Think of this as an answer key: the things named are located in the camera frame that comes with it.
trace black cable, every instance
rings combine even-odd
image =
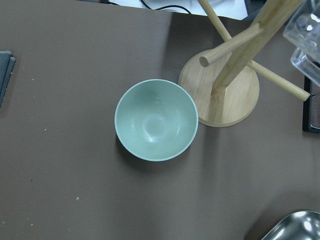
[[[99,0],[99,3],[101,3],[101,4],[112,4],[112,5],[118,5],[119,6],[119,4],[111,2],[109,0]]]
[[[140,2],[147,8],[147,9],[152,9],[151,7],[149,7],[144,0],[140,0]],[[192,14],[188,9],[186,9],[183,6],[179,6],[179,5],[168,5],[168,6],[162,6],[159,8],[156,8],[155,10],[162,10],[162,9],[168,9],[168,8],[179,8],[179,9],[183,9],[185,10],[188,14]]]

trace wooden peg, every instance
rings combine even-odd
[[[208,0],[198,0],[198,2],[201,5],[201,7],[203,8],[203,10],[205,11],[206,15],[210,19],[213,26],[216,28],[216,30],[218,31],[218,33],[222,37],[222,39],[224,41],[231,39],[229,32],[227,31],[224,24],[221,22],[221,20],[219,19],[219,17],[217,16],[217,14],[213,10],[213,8],[211,7]]]
[[[231,53],[233,50],[258,36],[263,31],[264,27],[261,26],[260,23],[253,24],[248,29],[227,40],[220,46],[207,51],[203,56],[199,58],[201,65],[204,67],[208,67],[209,64],[212,64],[222,56]]]
[[[249,61],[247,66],[303,101],[307,100],[310,96],[310,93],[307,91],[301,89],[300,87],[294,85],[293,83],[254,61]]]

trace brown surface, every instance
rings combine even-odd
[[[232,36],[250,25],[222,21]],[[129,87],[177,83],[223,42],[206,17],[16,0],[1,2],[0,27],[17,58],[0,109],[1,239],[258,240],[293,211],[320,212],[320,136],[302,132],[303,102],[263,77],[248,118],[200,124],[175,159],[140,160],[117,140]],[[294,49],[279,32],[255,61],[302,87]]]

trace wooden mug tree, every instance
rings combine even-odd
[[[259,97],[257,73],[305,101],[309,93],[252,59],[304,0],[268,0],[251,26],[231,37],[208,0],[198,0],[224,43],[198,53],[181,71],[178,84],[194,99],[199,121],[228,127],[244,120]]]

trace bowl rim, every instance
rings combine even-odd
[[[118,109],[119,109],[119,106],[121,105],[121,102],[123,101],[123,99],[126,97],[126,95],[133,89],[133,88],[136,88],[137,86],[141,85],[141,84],[145,84],[147,82],[165,82],[165,83],[168,83],[168,84],[172,84],[174,85],[175,87],[179,88],[180,90],[182,90],[186,96],[191,100],[192,104],[193,104],[193,107],[194,107],[194,110],[195,110],[195,128],[194,128],[194,132],[193,132],[193,135],[190,139],[190,141],[188,142],[188,144],[186,144],[179,152],[169,156],[169,157],[164,157],[164,158],[150,158],[150,157],[145,157],[145,156],[142,156],[142,155],[139,155],[139,154],[136,154],[133,150],[131,150],[124,142],[124,140],[122,139],[122,137],[120,136],[120,131],[118,129],[118,125],[117,125],[117,116],[118,116]],[[172,82],[172,81],[169,81],[169,80],[165,80],[165,79],[158,79],[158,78],[154,78],[154,79],[148,79],[148,80],[144,80],[144,81],[141,81],[141,82],[138,82],[137,84],[133,85],[132,87],[130,87],[123,95],[122,97],[120,98],[117,106],[116,106],[116,109],[115,109],[115,113],[114,113],[114,126],[115,126],[115,132],[116,132],[116,135],[118,137],[118,139],[120,140],[121,144],[125,147],[125,149],[127,149],[131,154],[133,154],[134,156],[140,158],[140,159],[143,159],[143,160],[147,160],[147,161],[151,161],[151,162],[162,162],[162,161],[166,161],[166,160],[170,160],[170,159],[173,159],[175,157],[177,157],[178,155],[182,154],[190,145],[191,143],[193,142],[193,140],[195,139],[196,137],[196,133],[198,131],[198,125],[199,125],[199,115],[198,115],[198,109],[197,109],[197,106],[195,104],[195,101],[193,100],[193,98],[190,96],[190,94],[185,90],[183,89],[181,86],[179,86],[178,84]]]

